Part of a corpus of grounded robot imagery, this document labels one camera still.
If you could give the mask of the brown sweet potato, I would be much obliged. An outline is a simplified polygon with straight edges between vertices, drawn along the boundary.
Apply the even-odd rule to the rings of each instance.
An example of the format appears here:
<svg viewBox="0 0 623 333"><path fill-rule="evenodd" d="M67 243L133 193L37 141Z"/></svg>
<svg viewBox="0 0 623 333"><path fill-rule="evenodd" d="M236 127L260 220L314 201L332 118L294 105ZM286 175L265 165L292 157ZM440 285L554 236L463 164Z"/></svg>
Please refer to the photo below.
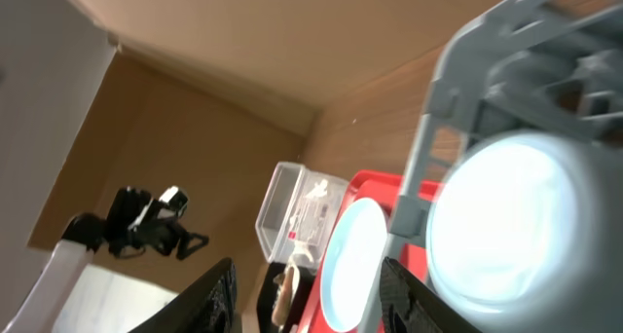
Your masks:
<svg viewBox="0 0 623 333"><path fill-rule="evenodd" d="M273 278L277 285L277 294L272 311L272 324L282 327L288 318L294 300L296 286L299 283L299 270L295 265L288 265L284 271Z"/></svg>

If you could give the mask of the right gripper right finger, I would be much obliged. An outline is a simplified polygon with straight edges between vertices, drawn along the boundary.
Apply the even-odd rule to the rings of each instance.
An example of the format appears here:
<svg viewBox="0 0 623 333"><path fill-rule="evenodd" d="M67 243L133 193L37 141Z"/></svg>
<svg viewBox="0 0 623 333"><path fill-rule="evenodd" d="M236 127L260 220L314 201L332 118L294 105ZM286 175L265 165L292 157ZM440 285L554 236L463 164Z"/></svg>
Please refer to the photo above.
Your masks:
<svg viewBox="0 0 623 333"><path fill-rule="evenodd" d="M393 258L382 262L379 294L385 333L480 333Z"/></svg>

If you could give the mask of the light blue plate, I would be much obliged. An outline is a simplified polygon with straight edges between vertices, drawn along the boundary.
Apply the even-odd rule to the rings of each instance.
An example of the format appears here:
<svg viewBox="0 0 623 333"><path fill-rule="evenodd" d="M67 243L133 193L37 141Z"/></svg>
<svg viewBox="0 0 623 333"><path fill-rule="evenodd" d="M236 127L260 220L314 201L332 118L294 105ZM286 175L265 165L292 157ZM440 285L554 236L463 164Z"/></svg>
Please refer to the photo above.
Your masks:
<svg viewBox="0 0 623 333"><path fill-rule="evenodd" d="M360 323L386 238L387 216L371 198L352 203L337 222L320 276L322 314L331 330L350 332Z"/></svg>

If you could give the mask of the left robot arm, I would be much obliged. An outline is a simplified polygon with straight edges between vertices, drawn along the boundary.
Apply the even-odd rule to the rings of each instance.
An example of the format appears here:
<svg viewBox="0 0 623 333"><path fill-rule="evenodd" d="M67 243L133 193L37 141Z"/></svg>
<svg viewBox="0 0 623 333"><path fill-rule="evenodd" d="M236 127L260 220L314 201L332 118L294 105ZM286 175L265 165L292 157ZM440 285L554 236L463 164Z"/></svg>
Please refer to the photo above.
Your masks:
<svg viewBox="0 0 623 333"><path fill-rule="evenodd" d="M71 219L34 285L9 321L6 332L49 332L82 272L105 245L118 260L139 257L149 248L184 260L209 244L209 237L187 231L180 219L186 192L171 186L159 197L132 187L117 191L106 217L92 212Z"/></svg>

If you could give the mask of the light blue bowl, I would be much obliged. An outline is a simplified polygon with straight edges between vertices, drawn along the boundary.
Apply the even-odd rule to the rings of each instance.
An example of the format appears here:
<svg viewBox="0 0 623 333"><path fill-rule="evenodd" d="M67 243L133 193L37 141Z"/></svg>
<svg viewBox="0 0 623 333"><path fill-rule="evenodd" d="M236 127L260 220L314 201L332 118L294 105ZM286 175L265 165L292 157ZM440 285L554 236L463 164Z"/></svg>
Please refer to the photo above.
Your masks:
<svg viewBox="0 0 623 333"><path fill-rule="evenodd" d="M429 212L438 295L484 332L622 329L622 157L551 133L477 145Z"/></svg>

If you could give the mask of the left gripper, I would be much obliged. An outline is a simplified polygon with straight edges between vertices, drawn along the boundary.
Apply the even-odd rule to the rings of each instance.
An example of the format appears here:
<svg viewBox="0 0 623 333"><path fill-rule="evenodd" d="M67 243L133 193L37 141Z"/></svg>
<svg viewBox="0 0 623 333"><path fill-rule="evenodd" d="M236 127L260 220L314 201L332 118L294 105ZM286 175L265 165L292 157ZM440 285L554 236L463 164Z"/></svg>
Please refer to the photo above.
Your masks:
<svg viewBox="0 0 623 333"><path fill-rule="evenodd" d="M142 255L147 246L163 256L176 251L185 260L209 244L209 237L188 233L180 218L160 218L162 205L146 190L120 188L108 211L104 239L115 258L129 259Z"/></svg>

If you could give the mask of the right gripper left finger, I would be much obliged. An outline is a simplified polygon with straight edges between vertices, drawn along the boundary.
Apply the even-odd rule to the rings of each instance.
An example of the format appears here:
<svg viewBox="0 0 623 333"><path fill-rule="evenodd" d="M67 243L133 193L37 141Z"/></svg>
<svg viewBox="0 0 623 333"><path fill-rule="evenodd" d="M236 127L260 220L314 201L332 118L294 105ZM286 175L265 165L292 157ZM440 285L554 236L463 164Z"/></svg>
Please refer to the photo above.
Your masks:
<svg viewBox="0 0 623 333"><path fill-rule="evenodd" d="M236 267L226 257L129 333L229 333L236 301Z"/></svg>

